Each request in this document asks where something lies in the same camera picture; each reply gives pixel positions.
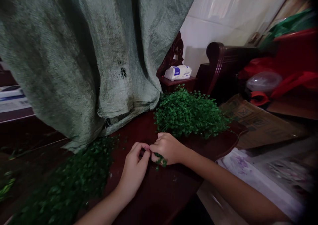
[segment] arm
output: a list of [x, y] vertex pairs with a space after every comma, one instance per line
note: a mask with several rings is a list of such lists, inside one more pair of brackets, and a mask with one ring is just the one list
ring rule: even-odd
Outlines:
[[[288, 218], [264, 195], [226, 169], [181, 144], [169, 133], [159, 133], [150, 150], [161, 154], [167, 165], [181, 163], [209, 181], [227, 203], [250, 224], [271, 224]], [[152, 153], [152, 161], [157, 157]]]
[[[145, 148], [146, 151], [142, 159], [139, 160], [142, 148]], [[75, 225], [112, 224], [118, 214], [136, 195], [145, 177], [149, 158], [149, 146], [136, 142], [126, 156], [123, 173], [117, 187]]]

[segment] white wall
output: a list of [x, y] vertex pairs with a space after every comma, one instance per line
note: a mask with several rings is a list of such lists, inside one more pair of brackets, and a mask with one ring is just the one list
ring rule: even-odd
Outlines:
[[196, 76], [209, 62], [206, 47], [218, 41], [243, 46], [250, 36], [263, 33], [285, 0], [194, 0], [180, 29], [184, 64]]

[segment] hole in fabric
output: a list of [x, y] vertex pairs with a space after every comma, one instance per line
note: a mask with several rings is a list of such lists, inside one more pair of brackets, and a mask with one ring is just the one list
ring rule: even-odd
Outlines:
[[120, 73], [121, 73], [123, 79], [127, 76], [127, 72], [126, 72], [126, 69], [124, 67], [120, 68]]

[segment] clear plastic bag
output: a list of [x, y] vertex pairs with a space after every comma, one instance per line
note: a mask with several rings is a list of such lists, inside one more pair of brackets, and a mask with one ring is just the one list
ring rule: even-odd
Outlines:
[[274, 72], [260, 72], [252, 76], [246, 83], [251, 91], [271, 93], [282, 81], [282, 77]]

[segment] pile of green foliage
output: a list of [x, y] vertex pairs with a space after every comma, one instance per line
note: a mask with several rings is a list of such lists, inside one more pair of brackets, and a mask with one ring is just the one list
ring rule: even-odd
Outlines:
[[227, 130], [230, 123], [209, 95], [200, 91], [189, 93], [180, 86], [175, 92], [162, 95], [154, 114], [158, 131], [174, 137], [194, 133], [208, 139]]
[[10, 224], [73, 224], [77, 212], [105, 189], [118, 137], [96, 139], [68, 158], [36, 189]]

